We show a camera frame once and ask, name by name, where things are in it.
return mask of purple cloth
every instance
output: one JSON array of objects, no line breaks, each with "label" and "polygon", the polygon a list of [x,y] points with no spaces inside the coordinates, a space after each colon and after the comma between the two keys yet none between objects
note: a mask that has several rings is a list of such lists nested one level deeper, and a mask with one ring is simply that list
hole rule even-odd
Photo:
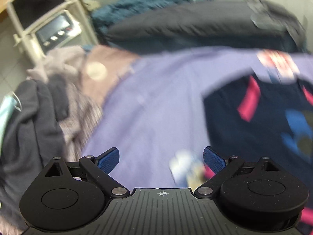
[{"label": "purple cloth", "polygon": [[[120,163],[110,175],[129,190],[175,187],[169,160],[181,149],[201,155],[209,145],[203,97],[253,71],[267,82],[278,77],[276,69],[260,63],[257,52],[205,47],[138,60],[135,73],[108,98],[104,118],[83,155],[98,156],[117,147]],[[293,58],[304,79],[313,82],[312,57]]]}]

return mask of white circle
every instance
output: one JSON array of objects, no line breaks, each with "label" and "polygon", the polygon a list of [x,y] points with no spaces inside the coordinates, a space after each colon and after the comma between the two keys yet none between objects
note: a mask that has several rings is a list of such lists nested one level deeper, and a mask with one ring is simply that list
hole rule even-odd
[{"label": "white circle", "polygon": [[86,73],[91,79],[101,81],[107,76],[108,70],[100,62],[90,62],[86,66]]}]

